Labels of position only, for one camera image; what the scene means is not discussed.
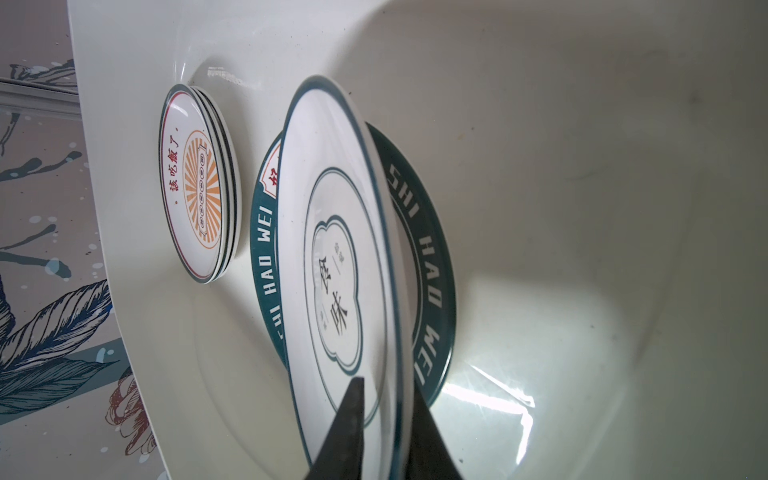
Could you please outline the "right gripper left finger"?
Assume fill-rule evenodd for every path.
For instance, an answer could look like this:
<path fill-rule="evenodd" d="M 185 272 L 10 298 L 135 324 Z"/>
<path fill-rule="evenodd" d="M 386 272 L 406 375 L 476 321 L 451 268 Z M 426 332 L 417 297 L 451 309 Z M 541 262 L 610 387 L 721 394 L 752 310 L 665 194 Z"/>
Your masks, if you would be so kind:
<path fill-rule="evenodd" d="M 312 479 L 360 480 L 364 456 L 365 382 L 354 377 L 317 458 L 306 475 Z"/>

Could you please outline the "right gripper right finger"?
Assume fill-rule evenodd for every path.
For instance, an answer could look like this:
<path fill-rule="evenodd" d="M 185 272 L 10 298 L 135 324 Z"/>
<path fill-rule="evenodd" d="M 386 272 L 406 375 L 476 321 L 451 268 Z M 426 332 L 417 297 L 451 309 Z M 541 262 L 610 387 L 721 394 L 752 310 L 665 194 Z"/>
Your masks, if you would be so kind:
<path fill-rule="evenodd" d="M 418 386 L 414 387 L 413 418 L 405 479 L 462 480 Z"/>

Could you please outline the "white black line plate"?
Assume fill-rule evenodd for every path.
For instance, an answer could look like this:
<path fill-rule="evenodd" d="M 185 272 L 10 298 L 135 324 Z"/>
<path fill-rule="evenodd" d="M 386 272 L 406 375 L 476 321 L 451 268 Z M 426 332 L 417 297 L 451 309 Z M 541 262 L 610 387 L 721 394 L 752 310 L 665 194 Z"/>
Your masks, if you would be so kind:
<path fill-rule="evenodd" d="M 318 460 L 349 383 L 364 381 L 362 475 L 402 476 L 411 430 L 409 296 L 372 134 L 335 81 L 307 78 L 282 132 L 275 234 L 299 431 Z"/>

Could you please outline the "green rim plate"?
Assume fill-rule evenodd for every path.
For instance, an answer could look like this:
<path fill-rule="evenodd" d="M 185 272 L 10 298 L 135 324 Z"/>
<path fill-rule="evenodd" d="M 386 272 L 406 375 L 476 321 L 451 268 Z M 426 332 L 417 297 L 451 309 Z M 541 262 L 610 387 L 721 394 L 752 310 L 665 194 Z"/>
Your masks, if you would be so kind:
<path fill-rule="evenodd" d="M 415 379 L 426 403 L 432 405 L 445 383 L 456 337 L 456 285 L 448 244 L 433 202 L 417 172 L 380 130 L 374 126 L 369 130 L 387 175 L 398 234 L 403 242 L 413 318 Z M 286 364 L 275 241 L 280 152 L 281 139 L 277 137 L 257 176 L 249 239 L 259 309 L 277 355 Z"/>

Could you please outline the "orange sunburst plate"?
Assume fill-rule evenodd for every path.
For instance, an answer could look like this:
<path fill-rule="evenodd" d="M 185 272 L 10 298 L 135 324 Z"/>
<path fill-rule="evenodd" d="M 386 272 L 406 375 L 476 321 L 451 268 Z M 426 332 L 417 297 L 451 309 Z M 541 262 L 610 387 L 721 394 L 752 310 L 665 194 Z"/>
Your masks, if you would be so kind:
<path fill-rule="evenodd" d="M 169 90 L 159 125 L 163 209 L 187 273 L 198 283 L 216 276 L 223 251 L 221 180 L 211 129 L 191 88 Z"/>

